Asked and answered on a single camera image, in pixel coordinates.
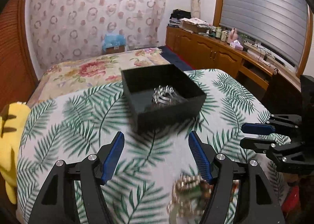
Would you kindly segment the green palm leaf blanket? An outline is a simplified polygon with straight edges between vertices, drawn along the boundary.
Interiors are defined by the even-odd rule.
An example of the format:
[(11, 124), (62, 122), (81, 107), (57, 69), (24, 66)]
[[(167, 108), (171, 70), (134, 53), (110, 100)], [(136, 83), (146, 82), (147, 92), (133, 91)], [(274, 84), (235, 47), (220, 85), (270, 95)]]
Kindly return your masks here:
[(181, 173), (197, 174), (188, 135), (238, 162), (258, 160), (279, 202), (287, 196), (282, 173), (263, 155), (240, 147), (241, 125), (263, 123), (270, 112), (251, 92), (221, 70), (188, 72), (206, 94), (197, 117), (137, 133), (122, 82), (38, 100), (31, 106), (17, 163), (21, 219), (28, 222), (36, 197), (57, 160), (79, 162), (123, 132), (125, 147), (102, 192), (116, 223), (168, 223), (167, 206)]

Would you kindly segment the brown louvered wardrobe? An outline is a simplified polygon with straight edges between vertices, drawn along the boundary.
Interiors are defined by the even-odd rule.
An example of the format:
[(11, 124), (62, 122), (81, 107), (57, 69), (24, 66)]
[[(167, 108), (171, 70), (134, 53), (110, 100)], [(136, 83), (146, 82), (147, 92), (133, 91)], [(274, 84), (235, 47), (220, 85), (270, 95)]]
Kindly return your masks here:
[(27, 44), (25, 2), (8, 0), (1, 12), (1, 109), (28, 101), (38, 86)]

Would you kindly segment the stack of papers and clothes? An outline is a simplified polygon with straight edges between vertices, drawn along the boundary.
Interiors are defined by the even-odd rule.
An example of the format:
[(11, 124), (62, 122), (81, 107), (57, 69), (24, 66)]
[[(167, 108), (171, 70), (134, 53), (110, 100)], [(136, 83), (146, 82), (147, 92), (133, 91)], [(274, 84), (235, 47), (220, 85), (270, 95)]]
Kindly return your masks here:
[(173, 28), (181, 28), (191, 33), (205, 33), (210, 30), (210, 25), (198, 19), (191, 17), (191, 12), (175, 9), (170, 15), (168, 26)]

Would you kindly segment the pink patterned lace curtain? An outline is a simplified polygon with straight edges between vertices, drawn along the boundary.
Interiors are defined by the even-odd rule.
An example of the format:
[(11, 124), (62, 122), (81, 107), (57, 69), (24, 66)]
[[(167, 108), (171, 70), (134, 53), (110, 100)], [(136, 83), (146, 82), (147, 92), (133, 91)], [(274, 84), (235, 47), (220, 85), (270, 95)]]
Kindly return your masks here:
[(158, 45), (166, 0), (29, 0), (30, 35), (41, 69), (99, 56), (109, 36), (127, 50)]

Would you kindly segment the floral bed cover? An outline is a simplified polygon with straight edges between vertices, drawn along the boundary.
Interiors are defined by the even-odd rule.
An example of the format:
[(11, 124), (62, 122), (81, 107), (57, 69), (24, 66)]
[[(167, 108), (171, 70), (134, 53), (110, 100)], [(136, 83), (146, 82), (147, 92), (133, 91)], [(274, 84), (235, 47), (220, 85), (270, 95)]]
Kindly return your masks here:
[(32, 108), (48, 99), (121, 81), (122, 70), (169, 64), (161, 54), (157, 47), (145, 48), (53, 65), (42, 76), (27, 105)]

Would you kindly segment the silver floral hair comb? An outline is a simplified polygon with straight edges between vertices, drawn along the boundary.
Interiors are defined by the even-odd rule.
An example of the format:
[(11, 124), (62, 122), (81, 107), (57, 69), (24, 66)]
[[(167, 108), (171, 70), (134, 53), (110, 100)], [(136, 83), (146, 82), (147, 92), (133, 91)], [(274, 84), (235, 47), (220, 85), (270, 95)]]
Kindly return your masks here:
[(177, 103), (186, 102), (187, 99), (182, 97), (171, 86), (158, 86), (152, 94), (152, 102), (156, 105), (176, 105)]

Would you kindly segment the pink bottle on cabinet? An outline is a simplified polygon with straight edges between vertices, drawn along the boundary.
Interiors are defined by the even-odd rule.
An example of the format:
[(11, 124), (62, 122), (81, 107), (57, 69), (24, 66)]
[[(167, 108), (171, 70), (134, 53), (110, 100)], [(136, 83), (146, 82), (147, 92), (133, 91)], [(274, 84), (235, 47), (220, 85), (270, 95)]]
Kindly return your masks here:
[(238, 33), (236, 28), (232, 28), (231, 31), (228, 32), (227, 43), (231, 44), (238, 39)]

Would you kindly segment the black square jewelry box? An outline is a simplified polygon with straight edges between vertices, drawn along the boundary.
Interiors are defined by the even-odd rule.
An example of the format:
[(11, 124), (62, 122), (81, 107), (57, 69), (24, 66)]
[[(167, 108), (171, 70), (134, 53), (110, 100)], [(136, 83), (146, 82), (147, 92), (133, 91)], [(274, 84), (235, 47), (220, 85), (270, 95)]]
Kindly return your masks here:
[(194, 118), (206, 100), (205, 92), (174, 64), (122, 70), (121, 77), (136, 132)]

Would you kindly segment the grey window roller blind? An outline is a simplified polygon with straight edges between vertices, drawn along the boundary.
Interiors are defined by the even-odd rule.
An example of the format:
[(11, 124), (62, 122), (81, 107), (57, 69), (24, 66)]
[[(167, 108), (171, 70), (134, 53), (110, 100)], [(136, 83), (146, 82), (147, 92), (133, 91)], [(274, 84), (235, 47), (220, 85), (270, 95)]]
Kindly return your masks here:
[(307, 20), (305, 0), (223, 0), (220, 24), (261, 41), (298, 65)]

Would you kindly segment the dark blue bed sheet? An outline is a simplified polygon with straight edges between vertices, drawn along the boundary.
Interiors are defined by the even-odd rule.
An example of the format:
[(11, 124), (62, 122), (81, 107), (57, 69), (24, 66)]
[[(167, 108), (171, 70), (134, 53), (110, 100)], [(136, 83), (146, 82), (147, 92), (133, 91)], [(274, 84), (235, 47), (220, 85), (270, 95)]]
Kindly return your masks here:
[(182, 71), (191, 71), (193, 68), (183, 61), (177, 54), (175, 54), (167, 46), (160, 46), (161, 56), (166, 59), (169, 63), (176, 65)]

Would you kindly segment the wooden sideboard cabinet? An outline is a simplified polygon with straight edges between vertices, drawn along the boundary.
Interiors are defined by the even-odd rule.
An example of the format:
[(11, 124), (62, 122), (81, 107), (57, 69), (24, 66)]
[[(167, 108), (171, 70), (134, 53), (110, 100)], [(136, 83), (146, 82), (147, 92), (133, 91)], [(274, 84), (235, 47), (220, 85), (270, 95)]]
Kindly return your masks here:
[(300, 87), (288, 80), (278, 66), (267, 64), (247, 52), (232, 49), (220, 40), (168, 26), (165, 44), (193, 69), (222, 70), (258, 99), (262, 99), (267, 91), (279, 96), (301, 94)]

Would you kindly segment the yellow plush toy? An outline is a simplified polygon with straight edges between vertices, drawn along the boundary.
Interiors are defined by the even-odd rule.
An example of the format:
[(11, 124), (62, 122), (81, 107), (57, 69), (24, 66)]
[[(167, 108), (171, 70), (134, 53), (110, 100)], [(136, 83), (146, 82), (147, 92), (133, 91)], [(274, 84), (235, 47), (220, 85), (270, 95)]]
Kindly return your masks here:
[(12, 204), (17, 204), (17, 158), (30, 108), (23, 102), (6, 105), (1, 111), (1, 176)]

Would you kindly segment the blue plush on box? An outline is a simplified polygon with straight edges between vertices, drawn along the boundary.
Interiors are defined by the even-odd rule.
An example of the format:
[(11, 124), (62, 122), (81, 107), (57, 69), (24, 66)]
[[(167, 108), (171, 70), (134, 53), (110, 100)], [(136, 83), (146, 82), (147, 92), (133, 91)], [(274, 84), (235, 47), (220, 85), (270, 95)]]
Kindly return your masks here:
[(125, 51), (126, 39), (121, 34), (106, 34), (102, 43), (103, 54), (115, 54)]

